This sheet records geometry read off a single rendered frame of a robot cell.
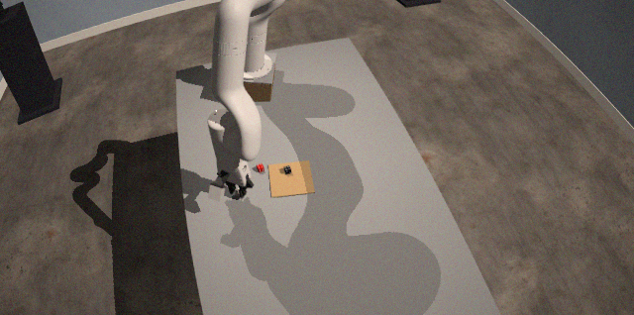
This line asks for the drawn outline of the tan mat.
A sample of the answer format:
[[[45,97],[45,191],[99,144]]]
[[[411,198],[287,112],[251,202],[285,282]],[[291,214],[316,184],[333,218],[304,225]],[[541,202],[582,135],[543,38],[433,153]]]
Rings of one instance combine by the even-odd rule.
[[[285,174],[284,167],[291,173]],[[315,193],[309,160],[269,164],[271,197]]]

